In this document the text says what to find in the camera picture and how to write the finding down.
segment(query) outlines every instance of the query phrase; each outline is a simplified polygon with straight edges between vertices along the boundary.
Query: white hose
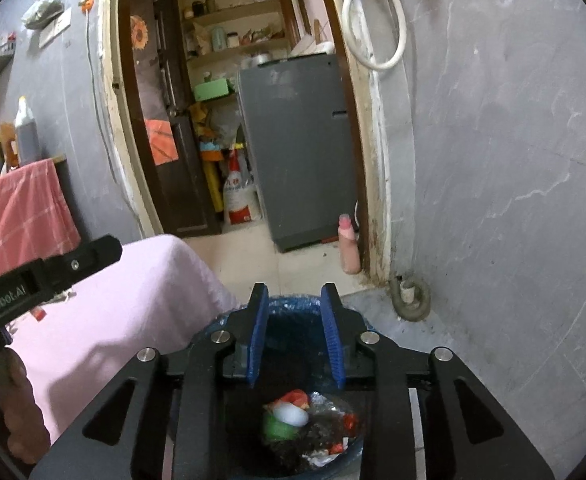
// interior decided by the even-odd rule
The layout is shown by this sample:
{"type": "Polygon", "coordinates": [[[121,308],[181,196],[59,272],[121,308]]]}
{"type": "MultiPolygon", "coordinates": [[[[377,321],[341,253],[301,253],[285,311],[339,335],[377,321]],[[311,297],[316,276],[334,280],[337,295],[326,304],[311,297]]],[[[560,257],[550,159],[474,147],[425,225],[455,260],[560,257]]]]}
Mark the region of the white hose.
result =
{"type": "Polygon", "coordinates": [[[346,41],[346,44],[353,53],[353,56],[355,56],[355,59],[357,59],[360,63],[362,63],[362,65],[370,70],[381,72],[383,70],[389,70],[390,68],[393,68],[398,64],[400,59],[402,59],[404,49],[406,48],[406,18],[404,17],[402,2],[400,2],[400,0],[391,0],[391,3],[393,4],[392,7],[395,9],[395,13],[397,14],[397,24],[399,26],[399,40],[397,42],[397,50],[391,59],[380,64],[372,63],[370,59],[368,59],[358,50],[358,46],[355,43],[355,38],[353,37],[353,29],[351,28],[352,3],[353,0],[344,0],[344,4],[342,6],[342,33],[344,35],[344,41],[346,41]]]}

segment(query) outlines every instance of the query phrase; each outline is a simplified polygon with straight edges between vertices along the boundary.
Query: plastic bottle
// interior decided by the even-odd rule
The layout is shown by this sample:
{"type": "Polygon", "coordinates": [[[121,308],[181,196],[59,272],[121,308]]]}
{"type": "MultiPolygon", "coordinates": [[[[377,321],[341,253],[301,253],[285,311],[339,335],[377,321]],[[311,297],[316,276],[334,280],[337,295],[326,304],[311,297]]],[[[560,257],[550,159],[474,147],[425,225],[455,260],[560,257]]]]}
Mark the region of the plastic bottle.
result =
{"type": "Polygon", "coordinates": [[[42,157],[39,149],[38,129],[35,126],[33,112],[26,104],[25,97],[20,97],[20,104],[15,117],[15,134],[17,136],[20,166],[37,162],[42,157]]]}
{"type": "Polygon", "coordinates": [[[342,270],[347,274],[358,274],[362,270],[362,266],[359,262],[358,240],[355,238],[355,231],[349,215],[340,215],[337,234],[342,270]]]}

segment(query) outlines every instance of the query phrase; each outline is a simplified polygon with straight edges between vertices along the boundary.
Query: floor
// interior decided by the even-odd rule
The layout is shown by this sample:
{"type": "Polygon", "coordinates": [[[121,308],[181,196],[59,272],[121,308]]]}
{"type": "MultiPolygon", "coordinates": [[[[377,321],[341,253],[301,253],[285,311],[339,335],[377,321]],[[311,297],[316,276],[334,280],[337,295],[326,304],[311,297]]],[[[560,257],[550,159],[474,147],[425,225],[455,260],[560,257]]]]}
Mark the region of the floor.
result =
{"type": "Polygon", "coordinates": [[[342,272],[337,243],[280,254],[263,221],[221,235],[188,238],[186,243],[241,303],[249,300],[255,283],[265,283],[272,296],[319,295],[329,282],[337,285],[341,296],[371,287],[364,273],[342,272]]]}

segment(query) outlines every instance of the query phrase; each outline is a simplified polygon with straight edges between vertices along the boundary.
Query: pink checkered towel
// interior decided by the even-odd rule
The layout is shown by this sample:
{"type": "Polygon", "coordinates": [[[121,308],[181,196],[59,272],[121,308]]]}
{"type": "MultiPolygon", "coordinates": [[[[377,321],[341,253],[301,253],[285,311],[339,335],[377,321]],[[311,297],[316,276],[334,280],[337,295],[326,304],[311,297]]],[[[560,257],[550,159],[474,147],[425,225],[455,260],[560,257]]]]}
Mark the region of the pink checkered towel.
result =
{"type": "Polygon", "coordinates": [[[36,258],[72,251],[79,243],[52,159],[0,178],[0,276],[36,258]]]}

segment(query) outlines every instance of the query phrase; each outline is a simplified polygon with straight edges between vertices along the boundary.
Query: refrigerator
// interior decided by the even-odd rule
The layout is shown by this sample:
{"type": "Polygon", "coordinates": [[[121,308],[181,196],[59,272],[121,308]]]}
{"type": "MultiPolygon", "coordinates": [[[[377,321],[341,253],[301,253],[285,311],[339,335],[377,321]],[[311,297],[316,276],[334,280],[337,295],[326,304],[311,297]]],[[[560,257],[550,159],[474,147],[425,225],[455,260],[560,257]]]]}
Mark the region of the refrigerator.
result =
{"type": "Polygon", "coordinates": [[[337,57],[317,54],[242,70],[237,92],[258,196],[277,248],[337,236],[340,214],[353,218],[358,198],[337,57]]]}

